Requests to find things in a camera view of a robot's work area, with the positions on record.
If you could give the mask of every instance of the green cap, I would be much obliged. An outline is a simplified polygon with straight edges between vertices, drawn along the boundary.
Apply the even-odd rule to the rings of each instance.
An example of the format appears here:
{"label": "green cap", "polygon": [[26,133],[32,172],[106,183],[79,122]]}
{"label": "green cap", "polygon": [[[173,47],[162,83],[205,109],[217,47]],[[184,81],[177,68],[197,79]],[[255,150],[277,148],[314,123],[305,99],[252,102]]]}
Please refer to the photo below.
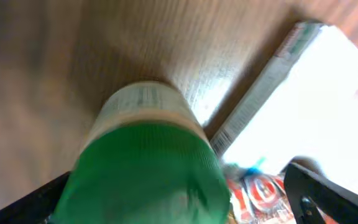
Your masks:
{"label": "green cap", "polygon": [[214,152],[168,123],[130,124],[81,154],[54,223],[224,223],[229,191]]}

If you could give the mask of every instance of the wooden surface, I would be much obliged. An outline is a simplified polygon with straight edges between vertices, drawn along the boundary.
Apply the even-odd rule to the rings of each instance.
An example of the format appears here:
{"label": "wooden surface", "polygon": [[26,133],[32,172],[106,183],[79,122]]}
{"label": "wooden surface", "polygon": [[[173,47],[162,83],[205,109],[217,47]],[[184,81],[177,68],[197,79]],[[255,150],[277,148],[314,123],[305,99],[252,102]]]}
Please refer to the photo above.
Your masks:
{"label": "wooden surface", "polygon": [[307,18],[358,45],[358,0],[0,0],[0,208],[71,169],[128,83],[175,86],[211,137]]}

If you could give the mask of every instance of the black object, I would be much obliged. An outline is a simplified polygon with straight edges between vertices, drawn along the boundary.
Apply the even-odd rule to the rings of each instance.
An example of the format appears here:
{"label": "black object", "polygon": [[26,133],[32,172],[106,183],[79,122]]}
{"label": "black object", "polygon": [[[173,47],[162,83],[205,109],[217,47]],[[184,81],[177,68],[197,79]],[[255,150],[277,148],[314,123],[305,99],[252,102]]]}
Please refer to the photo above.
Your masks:
{"label": "black object", "polygon": [[70,172],[0,210],[0,223],[47,223],[66,186]]}
{"label": "black object", "polygon": [[284,187],[296,223],[324,223],[317,207],[338,223],[358,223],[358,195],[291,163]]}

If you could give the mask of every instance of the green lid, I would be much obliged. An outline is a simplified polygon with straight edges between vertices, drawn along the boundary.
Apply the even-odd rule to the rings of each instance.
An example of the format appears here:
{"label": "green lid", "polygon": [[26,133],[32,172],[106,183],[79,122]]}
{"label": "green lid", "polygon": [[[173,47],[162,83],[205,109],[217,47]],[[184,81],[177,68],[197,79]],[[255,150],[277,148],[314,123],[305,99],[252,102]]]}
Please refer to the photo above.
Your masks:
{"label": "green lid", "polygon": [[191,131],[137,123],[82,153],[55,223],[224,223],[229,191],[214,152]]}

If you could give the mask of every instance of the wooden table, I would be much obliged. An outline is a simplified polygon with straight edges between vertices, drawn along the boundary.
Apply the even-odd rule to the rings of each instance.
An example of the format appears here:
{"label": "wooden table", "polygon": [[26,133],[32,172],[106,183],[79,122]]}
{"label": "wooden table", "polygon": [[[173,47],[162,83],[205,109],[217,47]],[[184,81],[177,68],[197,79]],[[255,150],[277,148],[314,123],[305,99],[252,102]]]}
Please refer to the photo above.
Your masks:
{"label": "wooden table", "polygon": [[0,208],[71,169],[126,84],[172,84],[211,137],[307,18],[358,45],[358,0],[0,0]]}

